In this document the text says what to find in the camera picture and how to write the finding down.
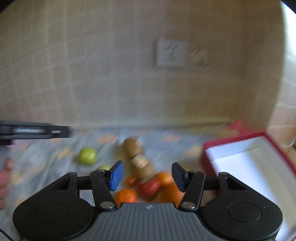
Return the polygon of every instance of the ridged gray panel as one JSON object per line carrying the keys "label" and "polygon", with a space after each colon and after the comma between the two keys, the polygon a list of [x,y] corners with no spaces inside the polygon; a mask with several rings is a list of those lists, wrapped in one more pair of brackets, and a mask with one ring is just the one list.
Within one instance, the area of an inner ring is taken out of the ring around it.
{"label": "ridged gray panel", "polygon": [[101,213],[92,227],[71,241],[222,241],[210,233],[194,213],[172,203],[124,203]]}

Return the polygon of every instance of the hand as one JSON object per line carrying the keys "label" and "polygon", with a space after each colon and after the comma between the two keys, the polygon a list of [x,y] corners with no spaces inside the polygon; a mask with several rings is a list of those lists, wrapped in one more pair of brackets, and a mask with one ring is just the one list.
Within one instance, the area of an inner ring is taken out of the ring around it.
{"label": "hand", "polygon": [[6,159],[4,170],[0,170],[0,210],[5,208],[5,197],[8,195],[8,184],[10,182],[13,162],[10,158]]}

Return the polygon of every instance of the baseboard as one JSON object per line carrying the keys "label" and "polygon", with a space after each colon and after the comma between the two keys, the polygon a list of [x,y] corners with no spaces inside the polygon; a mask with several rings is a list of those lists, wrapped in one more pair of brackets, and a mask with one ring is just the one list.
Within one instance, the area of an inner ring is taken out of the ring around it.
{"label": "baseboard", "polygon": [[118,121],[98,121],[84,123],[63,123],[63,125],[72,126],[75,129],[93,129],[93,128],[168,128],[168,127],[186,127],[202,126],[213,124],[229,123],[229,118],[176,118],[176,119],[157,119],[157,120],[118,120]]}

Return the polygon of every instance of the cardboard box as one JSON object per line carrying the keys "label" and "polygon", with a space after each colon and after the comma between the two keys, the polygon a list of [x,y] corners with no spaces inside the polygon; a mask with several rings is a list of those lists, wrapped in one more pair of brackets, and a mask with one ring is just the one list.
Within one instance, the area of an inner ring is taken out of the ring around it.
{"label": "cardboard box", "polygon": [[265,132],[206,142],[201,163],[207,175],[228,172],[276,203],[284,216],[276,239],[296,240],[296,169]]}

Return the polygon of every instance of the wooden pepper mill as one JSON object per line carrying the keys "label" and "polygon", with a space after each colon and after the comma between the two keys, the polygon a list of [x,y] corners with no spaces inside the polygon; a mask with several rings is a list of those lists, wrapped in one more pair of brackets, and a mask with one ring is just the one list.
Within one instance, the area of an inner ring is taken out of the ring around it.
{"label": "wooden pepper mill", "polygon": [[122,146],[132,163],[131,169],[137,179],[146,182],[156,175],[151,162],[144,156],[141,142],[134,137],[129,137],[125,139]]}

